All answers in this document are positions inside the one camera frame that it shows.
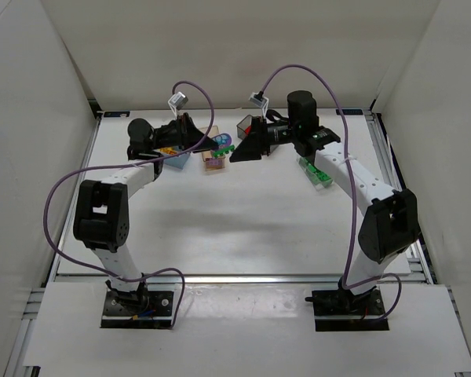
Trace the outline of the yellow curved lego brick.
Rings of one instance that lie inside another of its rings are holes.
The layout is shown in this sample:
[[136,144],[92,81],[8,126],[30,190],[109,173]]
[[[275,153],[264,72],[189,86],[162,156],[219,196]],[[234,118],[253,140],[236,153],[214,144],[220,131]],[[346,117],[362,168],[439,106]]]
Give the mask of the yellow curved lego brick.
[[171,148],[171,147],[161,148],[159,151],[162,154],[167,154],[167,155],[170,155],[170,156],[176,155],[176,154],[181,152],[181,150],[179,150],[177,148]]

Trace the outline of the green lego plate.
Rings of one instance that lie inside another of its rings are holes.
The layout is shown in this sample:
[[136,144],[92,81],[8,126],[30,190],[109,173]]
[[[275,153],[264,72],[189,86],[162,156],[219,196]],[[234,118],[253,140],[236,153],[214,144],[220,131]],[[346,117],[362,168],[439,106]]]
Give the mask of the green lego plate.
[[229,145],[229,146],[224,147],[224,148],[219,148],[218,150],[213,151],[213,157],[214,158],[219,158],[220,156],[225,156],[228,153],[233,152],[235,150],[235,148],[236,147],[234,145]]

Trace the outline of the purple lego piece with flower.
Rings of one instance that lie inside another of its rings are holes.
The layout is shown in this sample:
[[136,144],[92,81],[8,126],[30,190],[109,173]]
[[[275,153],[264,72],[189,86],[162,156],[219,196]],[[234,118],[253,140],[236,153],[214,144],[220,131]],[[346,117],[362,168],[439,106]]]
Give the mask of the purple lego piece with flower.
[[214,137],[212,137],[212,139],[214,141],[217,142],[217,144],[221,147],[221,148],[225,148],[225,147],[228,147],[232,144],[232,137],[230,134],[227,134],[227,133],[222,133],[222,134],[218,134]]

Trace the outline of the purple lego brick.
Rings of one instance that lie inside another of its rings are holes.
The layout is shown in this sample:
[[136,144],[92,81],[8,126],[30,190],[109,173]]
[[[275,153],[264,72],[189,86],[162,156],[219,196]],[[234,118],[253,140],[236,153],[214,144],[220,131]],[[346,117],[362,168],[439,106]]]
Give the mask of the purple lego brick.
[[219,166],[222,166],[223,163],[224,163],[224,160],[223,159],[220,159],[220,158],[217,158],[217,159],[211,159],[208,161],[209,165],[211,167],[219,167]]

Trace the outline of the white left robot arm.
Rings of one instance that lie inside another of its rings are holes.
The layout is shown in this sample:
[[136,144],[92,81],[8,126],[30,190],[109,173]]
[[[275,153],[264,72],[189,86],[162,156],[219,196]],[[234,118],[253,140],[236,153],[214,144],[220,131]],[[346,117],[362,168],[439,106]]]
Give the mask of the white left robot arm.
[[204,152],[216,149],[217,143],[195,126],[188,113],[156,129],[145,119],[133,119],[127,133],[131,166],[102,180],[85,180],[80,184],[73,233],[100,259],[110,276],[108,289],[119,300],[137,305],[144,300],[145,293],[142,273],[126,246],[130,233],[129,200],[162,173],[162,148]]

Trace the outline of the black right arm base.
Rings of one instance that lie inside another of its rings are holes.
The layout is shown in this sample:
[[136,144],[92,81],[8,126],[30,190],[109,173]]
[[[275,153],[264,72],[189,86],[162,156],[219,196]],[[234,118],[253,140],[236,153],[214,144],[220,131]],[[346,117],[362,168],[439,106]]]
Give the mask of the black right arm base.
[[388,331],[379,289],[353,295],[341,288],[312,291],[305,298],[313,308],[316,332]]

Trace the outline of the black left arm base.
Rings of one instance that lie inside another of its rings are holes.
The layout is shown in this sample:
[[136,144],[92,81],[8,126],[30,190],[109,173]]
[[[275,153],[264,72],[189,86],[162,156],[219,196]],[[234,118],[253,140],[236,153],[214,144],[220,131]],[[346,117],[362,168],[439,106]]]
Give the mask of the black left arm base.
[[170,329],[173,322],[172,290],[149,290],[142,284],[138,291],[107,290],[100,319],[106,329]]

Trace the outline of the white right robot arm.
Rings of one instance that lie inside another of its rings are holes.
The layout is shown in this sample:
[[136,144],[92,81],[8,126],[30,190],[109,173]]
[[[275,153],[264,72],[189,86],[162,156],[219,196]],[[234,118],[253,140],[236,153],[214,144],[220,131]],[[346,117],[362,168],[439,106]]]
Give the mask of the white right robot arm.
[[347,139],[319,123],[316,100],[306,90],[287,96],[287,116],[253,117],[232,163],[259,160],[274,145],[295,152],[328,175],[352,200],[352,237],[340,288],[351,297],[372,291],[385,269],[420,235],[415,194],[380,181],[349,154]]

